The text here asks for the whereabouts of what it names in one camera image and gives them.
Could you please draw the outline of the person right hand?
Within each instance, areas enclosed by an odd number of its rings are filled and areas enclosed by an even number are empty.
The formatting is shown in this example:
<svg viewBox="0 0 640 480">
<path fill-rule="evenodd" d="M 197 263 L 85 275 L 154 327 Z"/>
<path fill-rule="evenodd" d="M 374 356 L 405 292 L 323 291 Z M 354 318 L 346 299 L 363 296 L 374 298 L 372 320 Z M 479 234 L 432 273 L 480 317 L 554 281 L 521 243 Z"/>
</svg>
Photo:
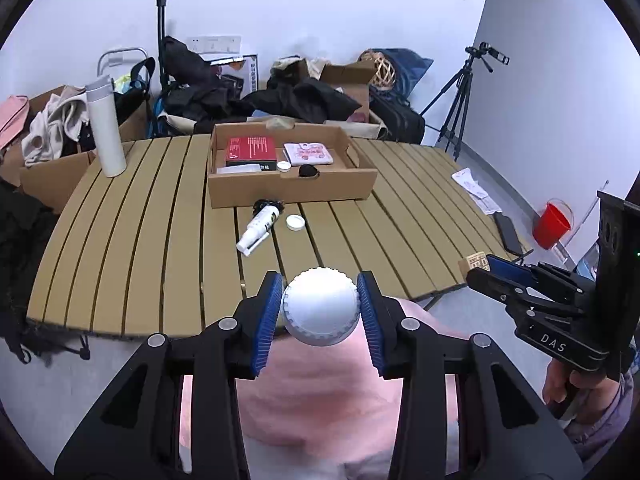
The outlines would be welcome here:
<svg viewBox="0 0 640 480">
<path fill-rule="evenodd" d="M 566 385 L 578 390 L 586 390 L 586 400 L 578 408 L 576 420 L 580 424 L 597 422 L 613 403 L 620 388 L 620 381 L 608 378 L 603 373 L 584 374 L 571 370 L 564 363 L 552 360 L 547 367 L 546 380 L 542 389 L 544 402 L 562 403 L 567 396 Z"/>
</svg>

